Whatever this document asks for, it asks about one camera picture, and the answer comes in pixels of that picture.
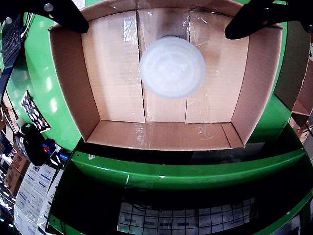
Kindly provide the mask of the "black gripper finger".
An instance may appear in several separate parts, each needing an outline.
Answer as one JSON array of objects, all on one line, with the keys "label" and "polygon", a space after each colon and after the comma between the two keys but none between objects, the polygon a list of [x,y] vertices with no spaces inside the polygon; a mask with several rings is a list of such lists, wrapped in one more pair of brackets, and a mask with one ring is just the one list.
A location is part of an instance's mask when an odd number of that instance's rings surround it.
[{"label": "black gripper finger", "polygon": [[244,4],[225,28],[227,39],[236,40],[260,29],[283,22],[300,22],[303,29],[313,32],[313,2],[311,0],[287,0],[286,4],[272,0],[251,0]]},{"label": "black gripper finger", "polygon": [[71,0],[2,0],[0,21],[11,24],[19,14],[33,13],[52,19],[76,33],[86,33],[89,23]]}]

